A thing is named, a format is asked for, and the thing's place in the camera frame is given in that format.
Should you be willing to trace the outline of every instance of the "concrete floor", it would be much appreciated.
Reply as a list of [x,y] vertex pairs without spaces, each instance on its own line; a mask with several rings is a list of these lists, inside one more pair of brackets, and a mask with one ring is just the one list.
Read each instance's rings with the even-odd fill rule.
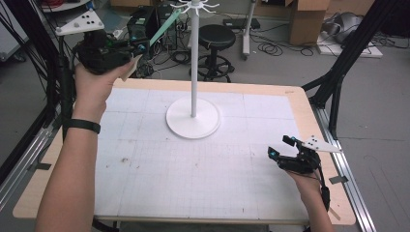
[[[120,15],[111,10],[99,12],[112,19]],[[201,19],[202,24],[221,23],[223,15]],[[282,22],[259,20],[262,29]],[[116,24],[124,25],[118,19]],[[287,27],[262,33],[282,41]],[[407,45],[408,41],[399,41]],[[232,62],[236,70],[231,74],[234,83],[302,86],[325,74],[336,57],[312,56],[284,48],[280,56],[270,56],[258,50],[259,43],[250,44],[250,57],[241,59],[242,38],[220,55]],[[337,135],[350,164],[356,182],[373,219],[377,231],[410,231],[410,49],[378,47],[381,59],[359,58],[346,76],[341,92]],[[158,57],[158,62],[166,58]],[[175,65],[167,61],[155,70]],[[180,65],[155,72],[149,78],[189,80],[189,66]],[[33,75],[29,62],[9,61],[0,66],[0,163],[10,153],[45,104],[44,92]],[[34,220],[17,219],[13,207],[30,179],[28,173],[6,207],[0,212],[2,231],[32,231]],[[302,231],[301,227],[277,226],[273,231]],[[338,226],[337,231],[360,231],[358,224]]]

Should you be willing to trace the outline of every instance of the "black wristband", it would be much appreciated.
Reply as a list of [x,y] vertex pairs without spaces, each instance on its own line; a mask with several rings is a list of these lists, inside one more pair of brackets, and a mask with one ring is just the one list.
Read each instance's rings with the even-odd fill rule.
[[95,133],[100,133],[102,126],[98,123],[93,123],[82,119],[70,119],[67,122],[67,128],[80,128],[90,130]]

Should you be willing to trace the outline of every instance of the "round white base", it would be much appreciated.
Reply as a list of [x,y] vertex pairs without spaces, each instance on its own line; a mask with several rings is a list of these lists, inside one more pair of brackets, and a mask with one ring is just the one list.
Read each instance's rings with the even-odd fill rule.
[[220,126],[217,107],[202,99],[196,100],[196,117],[191,117],[190,98],[179,99],[166,112],[166,123],[178,135],[185,138],[203,138]]

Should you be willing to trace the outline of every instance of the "round stool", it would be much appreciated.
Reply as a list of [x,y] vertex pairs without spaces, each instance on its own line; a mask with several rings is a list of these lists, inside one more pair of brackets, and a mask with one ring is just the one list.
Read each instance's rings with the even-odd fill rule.
[[199,28],[199,44],[206,49],[211,49],[210,55],[198,58],[198,74],[204,77],[204,81],[214,80],[214,78],[226,77],[227,82],[231,82],[229,73],[235,68],[224,57],[218,55],[222,51],[232,46],[236,41],[236,36],[229,28],[222,25],[206,25]]

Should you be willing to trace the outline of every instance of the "person's arm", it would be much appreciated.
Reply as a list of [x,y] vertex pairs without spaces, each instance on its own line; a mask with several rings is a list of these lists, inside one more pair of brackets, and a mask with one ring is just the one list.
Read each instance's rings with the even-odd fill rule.
[[288,172],[293,178],[301,193],[301,199],[307,208],[311,232],[333,232],[335,231],[322,201],[320,183],[315,175],[301,176]]
[[[77,99],[73,119],[100,123],[116,78],[132,63],[103,75],[93,75],[79,64],[75,69]],[[60,156],[45,189],[37,214],[36,231],[90,231],[94,215],[97,134],[69,128]]]

